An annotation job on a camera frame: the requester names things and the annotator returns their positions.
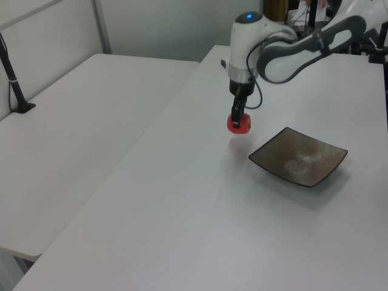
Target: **square plate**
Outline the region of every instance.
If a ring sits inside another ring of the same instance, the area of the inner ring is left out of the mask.
[[[343,161],[347,150],[286,127],[249,156],[264,170],[305,187],[314,187]]]

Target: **black pole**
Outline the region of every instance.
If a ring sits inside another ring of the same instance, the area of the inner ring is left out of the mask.
[[[0,59],[8,76],[8,80],[11,83],[16,99],[18,100],[18,108],[14,112],[28,112],[29,110],[35,107],[35,104],[28,103],[24,98],[18,79],[16,78],[15,72],[13,71],[10,59],[8,58],[8,51],[6,49],[5,44],[3,43],[2,37],[0,38]]]
[[[315,29],[316,10],[318,8],[318,0],[311,0],[310,4],[310,16],[309,16],[309,28]]]
[[[384,64],[385,63],[385,53],[384,53],[384,43],[386,41],[388,32],[388,22],[385,22],[381,26],[380,34],[378,35],[378,40],[376,44],[376,50],[369,55],[369,62],[374,64]]]

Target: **robotic arm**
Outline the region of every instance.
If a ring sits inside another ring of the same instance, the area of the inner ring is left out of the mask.
[[[308,65],[347,47],[387,20],[388,0],[343,0],[327,26],[297,41],[290,27],[260,13],[238,16],[232,27],[228,65],[229,90],[235,96],[229,130],[249,131],[250,118],[244,109],[258,75],[274,84],[288,82]]]

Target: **white table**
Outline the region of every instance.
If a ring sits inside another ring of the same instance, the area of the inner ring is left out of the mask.
[[[0,122],[0,251],[36,260],[198,63],[95,55]]]
[[[260,81],[263,107],[234,136],[228,55],[208,54],[15,291],[386,290],[383,68],[333,55]],[[349,150],[313,189],[247,158],[287,126]]]

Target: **wall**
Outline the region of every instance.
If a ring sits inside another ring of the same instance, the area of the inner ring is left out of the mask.
[[[63,0],[1,33],[27,100],[102,52],[92,0]],[[9,114],[7,80],[0,65],[0,119]]]
[[[260,0],[97,0],[114,54],[201,61]]]

